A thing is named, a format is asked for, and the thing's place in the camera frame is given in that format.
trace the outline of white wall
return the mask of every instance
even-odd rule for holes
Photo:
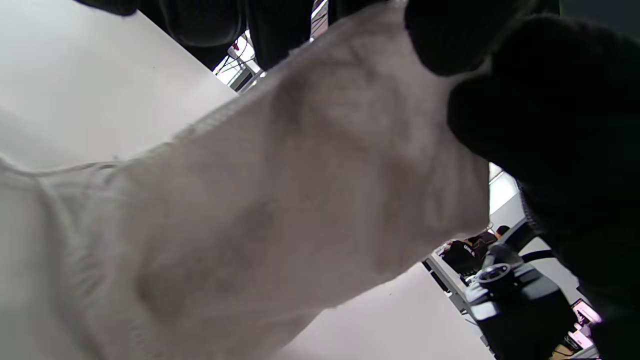
[[[520,196],[516,194],[509,199],[504,205],[502,205],[496,212],[491,214],[491,222],[493,223],[493,230],[497,230],[500,225],[514,226],[520,219],[524,217],[522,210],[522,203],[520,202]],[[533,239],[532,242],[522,249],[520,254],[526,254],[528,252],[537,250],[548,250],[549,246],[539,238]],[[541,259],[531,263],[542,274],[552,279],[563,291],[569,302],[574,302],[578,298],[584,298],[580,294],[576,287],[578,286],[578,279],[569,270],[558,262],[556,259]]]
[[[73,0],[0,1],[0,156],[127,158],[235,93],[153,22]]]

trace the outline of desk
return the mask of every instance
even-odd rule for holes
[[[495,360],[474,330],[416,264],[324,311],[271,360]]]
[[[236,94],[140,12],[0,1],[0,156],[27,170],[126,159]]]
[[[431,267],[434,274],[444,283],[445,287],[451,291],[449,300],[453,302],[458,311],[466,310],[468,312],[469,305],[465,291],[467,285],[460,280],[460,275],[455,272],[442,258],[434,252],[424,261]]]

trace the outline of black glove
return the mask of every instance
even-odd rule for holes
[[[604,359],[632,357],[622,338],[640,332],[639,120],[640,45],[557,17],[526,21],[493,74],[449,100],[451,131],[518,181],[529,222],[603,316]]]
[[[536,0],[410,0],[404,24],[420,61],[440,76],[474,70]]]

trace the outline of screen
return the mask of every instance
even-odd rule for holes
[[[584,300],[579,299],[572,305],[573,312],[578,322],[573,325],[573,330],[568,333],[568,343],[576,350],[582,350],[593,346],[591,341],[591,326],[599,323],[602,318]]]

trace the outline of person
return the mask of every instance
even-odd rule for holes
[[[507,225],[501,225],[498,227],[498,230],[495,232],[496,239],[500,240],[500,238],[503,237],[510,229],[511,228]]]
[[[489,246],[496,241],[499,237],[497,234],[492,234],[489,231],[483,231],[480,234],[471,238],[471,242],[474,245],[474,252],[476,253],[476,259],[482,263],[484,256],[489,251]]]
[[[442,259],[460,275],[470,275],[480,269],[474,244],[469,239],[454,240],[442,254]]]

